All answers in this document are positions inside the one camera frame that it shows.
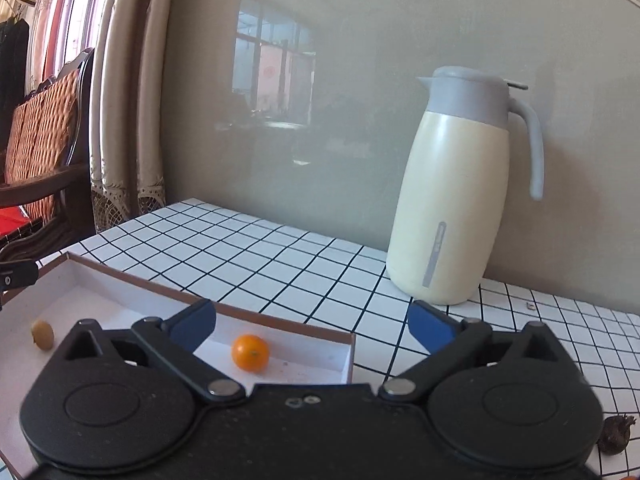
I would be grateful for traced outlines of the brown longan fruit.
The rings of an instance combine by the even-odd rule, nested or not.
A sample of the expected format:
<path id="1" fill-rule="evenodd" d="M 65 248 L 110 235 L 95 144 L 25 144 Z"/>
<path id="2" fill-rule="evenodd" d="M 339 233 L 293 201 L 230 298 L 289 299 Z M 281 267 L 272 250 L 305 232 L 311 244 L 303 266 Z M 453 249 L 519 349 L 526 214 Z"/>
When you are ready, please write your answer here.
<path id="1" fill-rule="evenodd" d="M 43 320 L 35 320 L 30 326 L 30 333 L 32 334 L 32 341 L 37 348 L 43 351 L 50 351 L 54 347 L 54 330 L 52 326 Z"/>

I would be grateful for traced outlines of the small orange kumquat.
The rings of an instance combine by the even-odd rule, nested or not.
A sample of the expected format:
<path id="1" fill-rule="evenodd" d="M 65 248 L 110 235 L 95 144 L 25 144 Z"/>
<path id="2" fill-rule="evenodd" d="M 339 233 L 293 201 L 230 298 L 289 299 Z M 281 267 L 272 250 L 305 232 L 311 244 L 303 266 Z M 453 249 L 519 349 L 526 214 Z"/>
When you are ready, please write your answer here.
<path id="1" fill-rule="evenodd" d="M 241 335 L 233 341 L 231 359 L 244 372 L 261 373 L 269 364 L 269 344 L 256 335 Z"/>

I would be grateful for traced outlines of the dark purple mangosteen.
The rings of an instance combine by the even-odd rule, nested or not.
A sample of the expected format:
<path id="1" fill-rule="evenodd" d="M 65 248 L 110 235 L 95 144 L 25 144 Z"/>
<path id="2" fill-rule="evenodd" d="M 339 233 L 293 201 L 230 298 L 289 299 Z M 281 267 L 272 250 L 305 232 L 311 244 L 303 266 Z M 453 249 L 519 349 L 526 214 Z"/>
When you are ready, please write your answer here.
<path id="1" fill-rule="evenodd" d="M 631 415 L 608 416 L 602 426 L 597 442 L 599 451 L 607 456 L 620 454 L 627 447 L 631 437 L 631 427 L 637 419 Z"/>

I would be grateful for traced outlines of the red cloth on sofa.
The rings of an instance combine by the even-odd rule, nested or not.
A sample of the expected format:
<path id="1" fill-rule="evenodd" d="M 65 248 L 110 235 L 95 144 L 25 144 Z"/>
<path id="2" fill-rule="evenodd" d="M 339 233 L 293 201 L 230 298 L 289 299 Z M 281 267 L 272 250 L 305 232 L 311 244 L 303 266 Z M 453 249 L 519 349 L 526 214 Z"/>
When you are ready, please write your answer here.
<path id="1" fill-rule="evenodd" d="M 24 235 L 38 231 L 42 227 L 42 219 L 29 218 L 20 206 L 2 208 L 0 210 L 0 235 Z"/>

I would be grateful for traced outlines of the brown white shallow box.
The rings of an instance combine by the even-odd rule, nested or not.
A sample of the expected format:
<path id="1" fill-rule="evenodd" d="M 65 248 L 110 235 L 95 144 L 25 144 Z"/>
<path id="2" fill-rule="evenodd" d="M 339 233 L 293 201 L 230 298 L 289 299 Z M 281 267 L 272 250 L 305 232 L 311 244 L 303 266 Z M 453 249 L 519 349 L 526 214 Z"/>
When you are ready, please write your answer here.
<path id="1" fill-rule="evenodd" d="M 1 297 L 1 463 L 6 479 L 21 479 L 35 460 L 22 435 L 18 410 L 50 359 L 32 341 L 30 326 L 47 322 L 62 341 L 73 325 L 94 318 L 106 330 L 127 328 L 140 318 L 170 318 L 195 296 L 65 254 L 46 264 L 38 281 Z M 355 337 L 340 330 L 309 326 L 286 318 L 217 304 L 214 332 L 195 351 L 198 358 L 245 388 L 276 384 L 335 385 L 352 380 Z M 270 360 L 260 374 L 244 372 L 231 359 L 242 335 L 256 335 L 269 346 Z"/>

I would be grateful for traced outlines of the checkered white tablecloth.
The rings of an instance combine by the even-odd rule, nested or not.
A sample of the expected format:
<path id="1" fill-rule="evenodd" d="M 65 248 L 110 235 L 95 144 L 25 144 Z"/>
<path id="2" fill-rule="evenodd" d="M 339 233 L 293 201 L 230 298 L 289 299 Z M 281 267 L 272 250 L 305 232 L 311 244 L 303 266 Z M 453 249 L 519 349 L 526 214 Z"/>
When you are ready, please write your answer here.
<path id="1" fill-rule="evenodd" d="M 387 276 L 386 255 L 347 240 L 190 198 L 73 243 L 70 252 L 230 306 L 353 333 L 354 375 L 372 385 L 423 356 L 407 325 L 410 299 Z M 497 330 L 544 322 L 605 414 L 638 414 L 637 315 L 489 278 L 448 314 Z"/>

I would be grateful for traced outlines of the cream and grey thermos jug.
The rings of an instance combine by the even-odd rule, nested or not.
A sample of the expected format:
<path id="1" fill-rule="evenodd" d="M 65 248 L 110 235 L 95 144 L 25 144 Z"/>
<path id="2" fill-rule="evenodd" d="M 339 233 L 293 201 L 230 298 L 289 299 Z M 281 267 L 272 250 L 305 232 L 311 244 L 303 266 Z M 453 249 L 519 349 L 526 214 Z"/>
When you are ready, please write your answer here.
<path id="1" fill-rule="evenodd" d="M 544 137 L 514 85 L 460 66 L 421 78 L 428 101 L 398 197 L 386 270 L 408 296 L 462 304 L 483 278 L 503 215 L 510 168 L 510 115 L 529 140 L 529 195 L 544 196 Z"/>

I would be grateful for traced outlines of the beige lace curtain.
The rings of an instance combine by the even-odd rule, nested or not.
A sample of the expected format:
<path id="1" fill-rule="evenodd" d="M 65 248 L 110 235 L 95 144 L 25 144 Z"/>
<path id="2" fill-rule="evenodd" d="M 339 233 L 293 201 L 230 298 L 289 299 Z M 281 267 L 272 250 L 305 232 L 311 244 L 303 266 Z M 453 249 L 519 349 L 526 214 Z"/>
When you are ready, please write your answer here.
<path id="1" fill-rule="evenodd" d="M 98 232 L 166 205 L 160 101 L 171 0 L 106 0 L 93 51 L 90 182 Z"/>

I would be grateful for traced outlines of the black hanging coat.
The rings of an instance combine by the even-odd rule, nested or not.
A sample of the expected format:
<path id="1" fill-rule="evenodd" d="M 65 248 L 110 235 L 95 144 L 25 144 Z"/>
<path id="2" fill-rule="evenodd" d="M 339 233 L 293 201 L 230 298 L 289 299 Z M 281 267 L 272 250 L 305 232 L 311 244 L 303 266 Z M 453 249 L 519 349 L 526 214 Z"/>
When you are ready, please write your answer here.
<path id="1" fill-rule="evenodd" d="M 14 110 L 24 96 L 29 24 L 22 18 L 1 23 L 0 49 L 0 141 L 8 145 Z"/>

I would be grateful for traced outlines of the window frame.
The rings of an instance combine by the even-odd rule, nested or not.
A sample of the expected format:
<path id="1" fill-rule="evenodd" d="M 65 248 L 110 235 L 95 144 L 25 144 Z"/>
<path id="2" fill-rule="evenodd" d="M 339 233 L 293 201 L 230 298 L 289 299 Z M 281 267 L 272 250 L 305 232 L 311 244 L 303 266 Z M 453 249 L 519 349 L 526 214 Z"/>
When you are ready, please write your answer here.
<path id="1" fill-rule="evenodd" d="M 62 66 L 98 44 L 107 0 L 50 0 L 43 23 L 42 61 L 38 75 L 57 74 Z"/>

